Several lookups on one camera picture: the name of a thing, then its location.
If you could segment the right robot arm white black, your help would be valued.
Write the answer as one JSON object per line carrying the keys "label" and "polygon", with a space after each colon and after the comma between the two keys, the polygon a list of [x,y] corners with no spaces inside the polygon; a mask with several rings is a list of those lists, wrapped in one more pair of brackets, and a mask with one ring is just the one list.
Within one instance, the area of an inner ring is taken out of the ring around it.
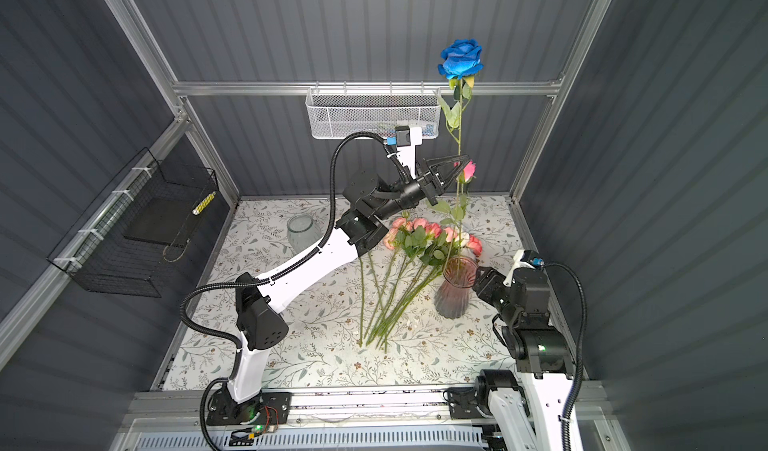
{"label": "right robot arm white black", "polygon": [[544,269],[523,265],[504,275],[481,267],[473,290],[496,310],[493,331],[514,368],[485,369],[473,386],[445,390],[450,417],[493,420],[506,450],[581,450],[575,403],[583,365],[550,323]]}

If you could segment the pink ribbed glass vase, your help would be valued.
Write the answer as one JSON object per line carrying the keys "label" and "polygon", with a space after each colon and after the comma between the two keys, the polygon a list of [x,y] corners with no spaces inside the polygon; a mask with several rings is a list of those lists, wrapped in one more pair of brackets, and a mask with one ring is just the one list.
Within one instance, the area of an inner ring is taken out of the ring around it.
{"label": "pink ribbed glass vase", "polygon": [[466,313],[476,272],[474,258],[455,256],[448,260],[443,272],[444,281],[434,297],[434,307],[440,316],[457,319]]}

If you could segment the magenta pink artificial rose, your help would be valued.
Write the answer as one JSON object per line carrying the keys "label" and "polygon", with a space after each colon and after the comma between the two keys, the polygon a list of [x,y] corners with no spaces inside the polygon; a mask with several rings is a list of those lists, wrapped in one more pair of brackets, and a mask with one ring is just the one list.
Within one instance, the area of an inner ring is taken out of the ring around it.
{"label": "magenta pink artificial rose", "polygon": [[462,171],[459,174],[458,180],[462,184],[468,184],[470,183],[476,173],[476,163],[472,160],[470,160],[462,169]]}

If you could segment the blue artificial rose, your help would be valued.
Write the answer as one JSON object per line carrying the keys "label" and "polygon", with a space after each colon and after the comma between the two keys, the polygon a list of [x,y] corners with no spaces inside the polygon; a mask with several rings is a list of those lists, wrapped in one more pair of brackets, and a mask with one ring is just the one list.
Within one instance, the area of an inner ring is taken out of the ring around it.
{"label": "blue artificial rose", "polygon": [[[457,145],[458,154],[463,151],[464,111],[473,97],[475,77],[484,68],[482,51],[483,48],[479,42],[470,38],[457,39],[440,54],[442,62],[438,65],[438,72],[448,81],[453,102],[449,103],[440,92],[437,93],[437,101],[445,120],[446,130]],[[435,209],[445,215],[442,223],[444,230],[448,232],[446,240],[451,240],[458,246],[462,254],[469,254],[477,259],[483,251],[482,243],[464,226],[469,208],[467,187],[470,183],[456,185],[454,203],[440,200]]]}

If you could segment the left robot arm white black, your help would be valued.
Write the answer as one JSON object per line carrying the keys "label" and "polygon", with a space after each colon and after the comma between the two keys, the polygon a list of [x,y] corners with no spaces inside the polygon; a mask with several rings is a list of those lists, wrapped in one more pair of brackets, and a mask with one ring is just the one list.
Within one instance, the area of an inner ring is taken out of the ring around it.
{"label": "left robot arm white black", "polygon": [[469,162],[465,154],[428,159],[417,176],[406,171],[392,184],[372,170],[361,170],[343,190],[350,208],[335,221],[328,238],[267,277],[254,278],[248,273],[238,277],[233,283],[238,330],[235,365],[226,384],[205,401],[206,423],[250,424],[273,419],[275,415],[261,397],[262,380],[270,349],[289,334],[282,312],[317,281],[374,249],[389,231],[386,219],[417,207],[424,199],[435,204]]}

